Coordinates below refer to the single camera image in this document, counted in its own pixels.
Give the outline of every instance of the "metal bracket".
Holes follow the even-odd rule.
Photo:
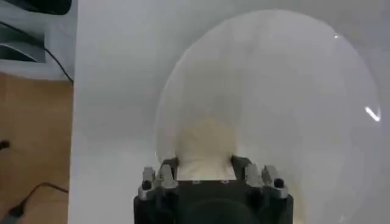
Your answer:
[[[264,166],[261,171],[261,177],[265,185],[271,188],[271,195],[275,198],[287,198],[288,187],[280,178],[276,168],[272,165]]]
[[[250,163],[245,167],[246,184],[251,187],[261,188],[264,186],[261,180],[256,164]]]
[[[162,178],[161,187],[163,189],[175,189],[179,184],[173,179],[171,166],[168,164],[162,165],[160,169],[160,178]]]
[[[145,167],[142,173],[143,180],[138,188],[138,196],[141,200],[149,200],[154,196],[155,172],[152,167]]]

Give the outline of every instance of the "wooden floor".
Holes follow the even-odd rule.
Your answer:
[[[68,82],[0,74],[0,220],[37,184],[69,188],[73,89]],[[66,223],[68,195],[46,187],[27,204],[20,223]]]

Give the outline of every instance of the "black cable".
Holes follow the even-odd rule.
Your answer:
[[[23,214],[24,214],[24,209],[27,205],[27,202],[30,200],[31,196],[33,196],[33,194],[40,188],[40,187],[51,187],[53,189],[56,189],[58,191],[61,191],[63,193],[69,193],[68,190],[62,188],[62,187],[58,187],[54,184],[51,184],[51,183],[47,183],[47,182],[43,182],[43,183],[40,183],[38,184],[37,186],[35,186],[32,191],[29,193],[29,195],[23,199],[23,201],[21,203],[19,203],[18,205],[16,205],[15,207],[11,208],[9,211],[8,211],[8,215],[4,218],[4,220],[17,220],[18,218],[22,217]]]
[[[69,80],[69,82],[71,82],[73,84],[73,82],[74,82],[73,79],[68,75],[68,73],[66,72],[65,68],[59,62],[59,60],[53,55],[53,53],[49,49],[47,49],[44,46],[44,44],[41,43],[41,41],[38,38],[34,37],[33,35],[25,32],[25,31],[23,31],[21,29],[18,29],[18,28],[14,27],[14,26],[11,26],[11,25],[9,25],[9,24],[7,24],[5,22],[0,21],[0,24],[5,26],[5,27],[8,27],[8,28],[10,28],[10,29],[12,29],[14,31],[17,31],[17,32],[19,32],[19,33],[29,37],[31,40],[33,40],[33,44],[38,46],[38,47],[40,47],[40,48],[42,48],[44,51],[46,51],[50,55],[50,57],[53,58],[53,60],[60,66],[62,72],[64,73],[66,78]]]

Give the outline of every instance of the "white table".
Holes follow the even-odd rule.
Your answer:
[[[133,223],[142,169],[157,165],[153,125],[160,93],[185,49],[221,21],[290,9],[325,21],[357,48],[383,44],[370,42],[382,29],[365,26],[370,32],[362,35],[357,26],[380,16],[381,0],[314,2],[79,1],[68,223]]]

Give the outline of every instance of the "dark object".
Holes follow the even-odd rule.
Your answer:
[[[18,221],[19,221],[19,218],[16,218],[16,217],[8,214],[0,221],[0,224],[17,224]]]
[[[144,190],[150,190],[152,188],[152,182],[149,180],[142,181],[142,189]]]
[[[169,181],[164,184],[172,180],[165,178],[161,170],[169,165],[169,175],[175,178],[179,161],[164,161],[155,180],[157,187],[152,186],[148,194],[141,191],[134,198],[135,224],[293,224],[292,196],[280,198],[272,186],[249,185],[249,159],[233,156],[231,162],[237,180],[222,183],[173,179],[178,185],[172,187],[175,185],[167,184]],[[275,179],[273,183],[278,185],[280,181],[283,180]]]
[[[30,57],[12,49],[9,47],[0,46],[0,58],[6,60],[15,60],[15,61],[29,61],[36,62]]]
[[[9,141],[0,141],[0,150],[6,149],[10,147],[10,142]]]
[[[285,187],[285,181],[283,179],[277,178],[274,180],[274,186],[277,188],[284,188]]]
[[[18,205],[16,205],[15,207],[11,208],[8,211],[8,214],[0,221],[0,224],[17,223],[19,218],[24,215],[24,209],[26,208],[27,202],[29,201],[31,196],[35,193],[35,191],[38,190],[38,188],[43,187],[43,186],[44,187],[51,187],[53,189],[56,189],[56,190],[64,192],[64,193],[69,193],[68,190],[66,190],[62,187],[58,187],[54,184],[46,183],[46,182],[40,183],[39,185],[34,187],[34,189],[29,193],[29,195],[25,199],[23,199],[23,201],[21,203],[19,203]]]
[[[29,37],[29,39],[31,40],[31,43],[33,43],[34,45],[36,45],[37,47],[40,47],[42,48],[44,51],[46,51],[51,58],[53,58],[53,60],[60,66],[60,69],[62,70],[62,72],[64,73],[64,75],[66,76],[66,78],[69,80],[69,82],[72,83],[73,85],[73,79],[69,76],[69,74],[66,72],[65,68],[62,66],[62,64],[60,63],[60,61],[54,56],[54,54],[49,50],[47,49],[44,44],[42,43],[41,40],[39,40],[38,38],[32,36],[31,34],[28,34],[27,32],[23,31],[23,30],[20,30],[16,27],[13,27],[5,22],[2,22],[0,21],[0,24],[5,26],[5,27],[8,27],[10,29],[13,29],[14,31],[17,31],[19,33],[22,33],[23,35]]]
[[[21,9],[53,15],[65,15],[72,5],[72,0],[5,0]]]

